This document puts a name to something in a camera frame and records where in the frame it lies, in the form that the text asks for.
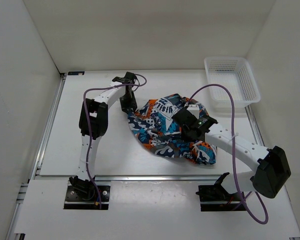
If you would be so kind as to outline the colourful patterned shorts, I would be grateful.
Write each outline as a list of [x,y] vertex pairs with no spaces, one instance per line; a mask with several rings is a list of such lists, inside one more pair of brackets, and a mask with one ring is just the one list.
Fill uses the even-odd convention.
[[143,107],[128,111],[128,126],[143,147],[154,155],[213,165],[217,147],[200,140],[182,139],[182,128],[172,119],[188,100],[178,93],[150,99]]

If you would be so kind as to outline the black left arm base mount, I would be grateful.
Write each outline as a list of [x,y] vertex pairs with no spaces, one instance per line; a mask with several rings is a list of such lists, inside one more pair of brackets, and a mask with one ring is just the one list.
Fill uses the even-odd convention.
[[68,184],[63,208],[65,210],[108,210],[111,194],[110,185],[99,185],[100,197],[95,190],[86,195]]

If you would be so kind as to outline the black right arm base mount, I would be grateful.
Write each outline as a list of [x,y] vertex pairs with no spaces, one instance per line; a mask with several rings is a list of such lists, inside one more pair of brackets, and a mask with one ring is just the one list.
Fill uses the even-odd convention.
[[202,212],[246,211],[239,194],[228,193],[221,185],[199,185],[195,194]]

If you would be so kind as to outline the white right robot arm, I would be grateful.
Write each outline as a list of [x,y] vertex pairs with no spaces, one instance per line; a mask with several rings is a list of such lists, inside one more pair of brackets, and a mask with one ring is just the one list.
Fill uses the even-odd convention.
[[267,148],[234,136],[216,119],[208,115],[197,118],[187,107],[179,110],[172,119],[181,127],[186,140],[214,145],[246,164],[250,172],[234,176],[248,191],[273,199],[291,176],[286,153],[278,146]]

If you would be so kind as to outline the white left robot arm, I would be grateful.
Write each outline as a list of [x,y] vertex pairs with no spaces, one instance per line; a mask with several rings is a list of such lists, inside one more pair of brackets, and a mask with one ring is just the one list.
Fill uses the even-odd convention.
[[108,87],[89,88],[83,93],[79,117],[81,152],[78,170],[69,178],[74,191],[83,199],[90,200],[100,194],[95,182],[95,162],[99,143],[109,125],[109,109],[120,101],[121,110],[129,113],[137,109],[133,87],[140,82],[137,74],[126,72],[123,77],[116,76]]

